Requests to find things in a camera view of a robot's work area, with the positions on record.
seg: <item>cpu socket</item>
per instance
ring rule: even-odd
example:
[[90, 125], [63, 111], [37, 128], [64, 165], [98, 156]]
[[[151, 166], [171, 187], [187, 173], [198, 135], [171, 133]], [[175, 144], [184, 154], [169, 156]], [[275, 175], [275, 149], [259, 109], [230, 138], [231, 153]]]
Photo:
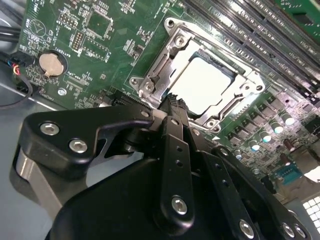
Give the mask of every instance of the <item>cpu socket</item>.
[[[226, 54], [223, 44], [194, 23], [169, 17], [164, 27], [170, 39], [148, 73], [129, 80], [152, 108], [158, 108], [168, 93], [175, 94], [188, 106], [192, 125], [217, 133], [220, 122], [246, 97], [265, 90], [259, 74]], [[234, 69], [230, 61], [243, 71]]]

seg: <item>motherboard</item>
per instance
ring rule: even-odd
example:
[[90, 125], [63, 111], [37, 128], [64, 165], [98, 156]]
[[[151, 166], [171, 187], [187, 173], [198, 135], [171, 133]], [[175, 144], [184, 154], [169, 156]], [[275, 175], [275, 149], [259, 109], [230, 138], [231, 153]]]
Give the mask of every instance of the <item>motherboard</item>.
[[174, 94], [209, 142], [287, 185], [305, 174], [292, 153], [320, 137], [319, 12], [316, 0], [28, 0], [18, 48], [35, 62], [21, 73], [66, 109], [156, 109]]

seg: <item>green circuit board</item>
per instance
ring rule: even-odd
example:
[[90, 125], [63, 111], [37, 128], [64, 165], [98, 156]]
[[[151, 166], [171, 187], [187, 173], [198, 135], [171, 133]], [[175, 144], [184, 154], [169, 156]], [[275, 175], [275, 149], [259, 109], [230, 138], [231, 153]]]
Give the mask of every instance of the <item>green circuit board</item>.
[[[186, 2], [192, 1], [202, 2], [206, 9], [210, 9], [212, 19], [219, 23], [220, 27], [213, 27], [201, 14], [188, 8]], [[283, 89], [273, 83], [282, 83], [285, 78], [294, 79], [297, 83], [315, 77], [319, 80], [320, 70], [317, 63], [320, 62], [320, 46], [310, 40], [310, 37], [315, 37], [311, 31], [307, 36], [292, 22], [287, 21], [287, 18], [276, 15], [280, 9], [272, 7], [269, 0], [265, 3], [245, 0], [243, 5], [238, 0], [217, 0], [214, 4], [219, 5], [215, 8], [210, 7], [212, 3], [211, 0], [28, 0], [19, 50], [35, 58], [47, 50], [54, 50], [65, 57], [67, 69], [58, 77], [47, 77], [36, 62], [26, 69], [21, 69], [21, 72], [39, 86], [39, 93], [44, 98], [67, 109], [93, 107], [102, 91], [112, 94], [119, 90], [139, 100], [128, 80], [132, 76], [145, 76], [168, 40], [164, 20], [174, 17], [197, 23], [238, 57], [249, 61], [268, 75], [268, 78], [264, 79], [267, 88], [264, 93], [252, 95], [237, 106], [222, 121], [220, 133], [205, 133], [209, 141], [217, 141], [230, 149], [243, 151], [243, 162], [252, 169], [260, 169], [259, 177], [263, 177], [281, 168], [278, 156], [286, 150], [278, 146], [282, 145], [284, 139], [293, 141], [300, 138], [301, 141], [296, 143], [296, 147], [309, 146], [317, 139], [303, 124], [319, 114], [318, 110], [310, 106], [311, 109], [304, 112], [303, 108], [310, 105], [306, 99], [294, 90], [283, 92]], [[256, 28], [256, 33], [261, 35], [256, 40], [268, 43], [264, 49], [263, 44], [250, 41], [252, 38], [248, 38], [242, 24], [236, 21], [232, 23], [235, 18], [221, 8], [223, 3], [227, 8], [238, 4], [232, 14], [237, 17], [237, 21], [241, 19], [253, 29]], [[255, 8], [257, 13], [265, 14], [268, 20], [265, 29], [258, 28], [258, 20], [254, 22], [253, 18], [244, 17], [247, 5]], [[279, 29], [281, 34], [273, 36], [274, 28]], [[231, 41], [220, 29], [236, 36], [238, 41]], [[288, 44], [288, 39], [296, 43], [295, 48]], [[242, 44], [246, 41], [255, 54], [246, 48], [246, 44]], [[241, 71], [236, 64], [229, 64]], [[228, 136], [234, 133], [244, 120], [249, 119], [251, 113], [258, 112], [262, 104], [271, 108], [267, 102], [272, 98], [278, 98], [283, 103], [285, 110], [297, 120], [296, 124], [286, 127], [282, 134], [272, 133], [273, 143], [263, 143], [259, 133], [262, 130], [272, 132], [269, 123], [281, 122], [281, 111], [274, 109], [274, 115], [267, 117], [266, 123], [257, 124], [257, 128], [242, 138], [240, 144], [232, 144]], [[259, 142], [262, 146], [260, 151], [253, 152], [250, 149], [250, 140]]]
[[305, 32], [320, 42], [319, 0], [275, 0]]

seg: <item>integrated circuit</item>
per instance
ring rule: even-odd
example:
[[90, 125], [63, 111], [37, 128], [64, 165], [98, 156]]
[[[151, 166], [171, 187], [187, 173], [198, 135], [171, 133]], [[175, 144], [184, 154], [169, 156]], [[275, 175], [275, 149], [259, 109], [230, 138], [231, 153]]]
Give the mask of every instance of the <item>integrated circuit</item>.
[[112, 25], [112, 18], [97, 11], [91, 13], [86, 23], [87, 31], [92, 32], [101, 39], [108, 37], [108, 32], [111, 30]]

